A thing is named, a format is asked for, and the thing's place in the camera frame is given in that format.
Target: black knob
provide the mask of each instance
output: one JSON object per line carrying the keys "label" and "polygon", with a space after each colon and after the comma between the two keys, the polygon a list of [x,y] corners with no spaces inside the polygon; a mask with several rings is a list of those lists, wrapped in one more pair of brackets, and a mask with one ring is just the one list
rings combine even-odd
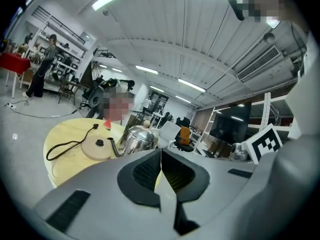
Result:
{"label": "black knob", "polygon": [[98,139],[95,144],[99,147],[102,147],[104,145],[104,141],[102,139]]}

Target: concrete floor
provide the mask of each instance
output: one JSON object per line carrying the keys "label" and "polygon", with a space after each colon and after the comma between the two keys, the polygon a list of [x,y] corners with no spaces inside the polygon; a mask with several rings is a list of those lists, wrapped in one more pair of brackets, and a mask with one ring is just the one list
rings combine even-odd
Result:
{"label": "concrete floor", "polygon": [[[44,165],[43,145],[49,131],[68,119],[82,118],[80,112],[58,118],[34,118],[14,113],[6,103],[25,100],[22,90],[16,85],[15,99],[11,99],[13,73],[10,74],[8,86],[5,86],[7,71],[0,69],[0,176],[10,196],[29,208],[32,208],[53,186]],[[81,101],[82,92],[76,97],[76,104]],[[55,94],[45,92],[42,98],[33,97],[29,106],[24,102],[16,104],[18,111],[35,116],[66,115],[76,109],[72,100],[63,97],[58,104]],[[88,109],[81,110],[86,115]]]}

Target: kettle spout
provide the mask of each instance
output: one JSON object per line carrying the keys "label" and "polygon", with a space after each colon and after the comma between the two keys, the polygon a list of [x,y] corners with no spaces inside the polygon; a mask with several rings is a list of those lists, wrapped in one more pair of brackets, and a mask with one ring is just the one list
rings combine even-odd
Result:
{"label": "kettle spout", "polygon": [[115,155],[117,158],[122,157],[122,155],[120,155],[119,152],[118,152],[118,150],[117,150],[117,147],[116,147],[116,143],[115,143],[115,141],[114,141],[114,138],[107,138],[107,140],[109,140],[109,141],[111,142],[111,146],[112,146],[114,155]]}

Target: red tablecloth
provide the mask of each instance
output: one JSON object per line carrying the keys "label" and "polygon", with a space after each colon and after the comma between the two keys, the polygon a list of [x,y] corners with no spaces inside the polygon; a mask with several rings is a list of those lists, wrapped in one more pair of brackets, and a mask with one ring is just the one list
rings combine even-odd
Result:
{"label": "red tablecloth", "polygon": [[22,74],[30,68],[30,60],[28,58],[20,58],[13,53],[4,52],[0,57],[0,68]]}

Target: black screen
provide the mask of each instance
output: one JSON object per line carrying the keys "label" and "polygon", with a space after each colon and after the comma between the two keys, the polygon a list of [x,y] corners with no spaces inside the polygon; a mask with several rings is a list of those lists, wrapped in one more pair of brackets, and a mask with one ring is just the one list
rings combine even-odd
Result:
{"label": "black screen", "polygon": [[217,112],[209,134],[229,144],[243,142],[250,119],[251,102],[243,105]]}

